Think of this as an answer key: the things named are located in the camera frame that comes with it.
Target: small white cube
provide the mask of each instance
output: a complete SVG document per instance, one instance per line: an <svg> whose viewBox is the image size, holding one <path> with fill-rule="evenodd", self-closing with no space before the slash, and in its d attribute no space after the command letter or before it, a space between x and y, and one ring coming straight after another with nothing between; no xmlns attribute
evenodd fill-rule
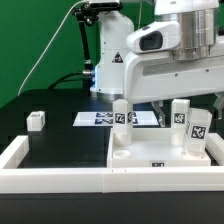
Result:
<svg viewBox="0 0 224 224"><path fill-rule="evenodd" d="M35 111L32 112L26 119L27 131L41 131L45 125L45 112Z"/></svg>

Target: white platform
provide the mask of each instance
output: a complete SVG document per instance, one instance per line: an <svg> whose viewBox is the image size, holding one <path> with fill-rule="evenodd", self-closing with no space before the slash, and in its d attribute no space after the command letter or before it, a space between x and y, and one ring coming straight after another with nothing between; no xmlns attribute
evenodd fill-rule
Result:
<svg viewBox="0 0 224 224"><path fill-rule="evenodd" d="M170 128L134 128L132 143L126 147L114 144L111 129L107 167L187 167L210 166L206 153L193 156L183 153L183 147L171 145Z"/></svg>

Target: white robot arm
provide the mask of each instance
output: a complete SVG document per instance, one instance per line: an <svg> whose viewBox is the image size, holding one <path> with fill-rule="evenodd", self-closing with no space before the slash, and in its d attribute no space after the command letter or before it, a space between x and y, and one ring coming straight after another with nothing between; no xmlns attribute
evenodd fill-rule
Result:
<svg viewBox="0 0 224 224"><path fill-rule="evenodd" d="M122 0L122 3L138 3L143 0ZM147 1L154 5L154 0ZM119 6L119 0L90 0L93 8ZM130 52L126 38L134 32L133 22L119 11L99 14L100 61L95 67L95 85L91 95L100 99L115 100L123 97L124 59Z"/></svg>
<svg viewBox="0 0 224 224"><path fill-rule="evenodd" d="M156 21L127 37L124 97L130 103L224 91L218 7L218 0L157 0Z"/></svg>

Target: black tabletop surface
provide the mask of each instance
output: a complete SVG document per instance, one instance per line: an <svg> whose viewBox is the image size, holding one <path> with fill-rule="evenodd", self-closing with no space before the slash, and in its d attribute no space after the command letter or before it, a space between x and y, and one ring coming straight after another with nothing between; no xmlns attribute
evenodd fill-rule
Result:
<svg viewBox="0 0 224 224"><path fill-rule="evenodd" d="M214 112L213 95L191 98L191 106ZM135 110L150 110L150 104ZM26 131L32 111L46 112L41 132ZM29 135L30 152L19 168L105 167L109 127L73 127L77 112L112 111L111 102L83 90L32 90L0 109L0 152L17 135ZM169 127L170 101L164 102ZM210 132L223 137L223 120ZM3 223L223 223L224 192L113 194L0 194Z"/></svg>

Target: green backdrop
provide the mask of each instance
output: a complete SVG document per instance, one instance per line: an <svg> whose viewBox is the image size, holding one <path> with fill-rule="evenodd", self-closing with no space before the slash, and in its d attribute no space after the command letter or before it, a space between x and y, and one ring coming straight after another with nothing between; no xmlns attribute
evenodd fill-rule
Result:
<svg viewBox="0 0 224 224"><path fill-rule="evenodd" d="M1 0L0 5L0 107L16 97L24 78L39 58L72 0ZM224 6L220 25L224 26ZM125 4L122 13L138 23L139 3ZM153 8L143 3L141 26L153 21ZM99 28L87 28L93 63L99 61ZM78 24L69 16L49 51L32 74L23 91L47 88L70 72L83 69L83 51ZM60 85L80 88L81 82Z"/></svg>

